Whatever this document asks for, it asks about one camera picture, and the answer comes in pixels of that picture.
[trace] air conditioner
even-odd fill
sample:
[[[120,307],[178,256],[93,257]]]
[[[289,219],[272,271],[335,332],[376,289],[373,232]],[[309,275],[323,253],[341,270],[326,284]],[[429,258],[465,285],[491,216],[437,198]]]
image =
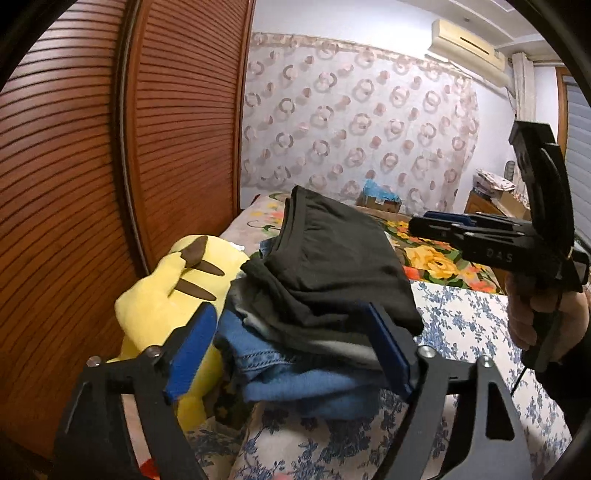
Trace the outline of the air conditioner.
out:
[[[497,87],[509,85],[506,58],[487,41],[447,20],[433,22],[433,53],[481,75]]]

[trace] window blind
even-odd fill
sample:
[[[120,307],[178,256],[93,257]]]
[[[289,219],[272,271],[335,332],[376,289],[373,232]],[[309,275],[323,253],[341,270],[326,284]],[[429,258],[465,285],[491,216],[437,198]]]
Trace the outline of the window blind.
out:
[[[573,198],[574,228],[591,247],[591,108],[574,78],[563,77],[569,103],[566,169]]]

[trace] pile of clothes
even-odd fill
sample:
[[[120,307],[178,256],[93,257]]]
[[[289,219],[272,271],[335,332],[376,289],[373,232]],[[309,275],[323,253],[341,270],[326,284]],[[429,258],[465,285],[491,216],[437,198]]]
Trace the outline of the pile of clothes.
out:
[[[412,335],[423,320],[383,229],[369,216],[302,187],[285,203],[278,237],[232,282],[216,344],[246,401],[304,417],[352,420],[378,411],[387,388],[359,305],[384,307]]]

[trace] pikachu plush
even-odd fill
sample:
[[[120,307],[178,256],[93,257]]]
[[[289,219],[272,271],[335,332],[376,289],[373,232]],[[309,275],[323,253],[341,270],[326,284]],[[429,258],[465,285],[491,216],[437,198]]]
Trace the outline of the pikachu plush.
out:
[[[230,282],[247,260],[243,252],[218,237],[181,238],[151,275],[115,302],[115,314],[125,332],[116,360],[134,358],[150,345],[162,345],[175,328],[186,325],[203,301],[215,306],[219,318]],[[221,355],[210,345],[191,388],[178,401],[177,418],[185,432],[206,420],[203,396],[221,377]]]

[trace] black handle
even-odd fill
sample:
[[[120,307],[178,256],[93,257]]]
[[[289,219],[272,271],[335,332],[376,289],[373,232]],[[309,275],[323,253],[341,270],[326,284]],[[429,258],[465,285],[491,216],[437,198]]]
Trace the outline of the black handle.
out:
[[[560,336],[561,312],[534,312],[534,330],[538,334],[537,343],[529,350],[521,352],[521,362],[536,373],[543,373],[548,367],[552,353]]]

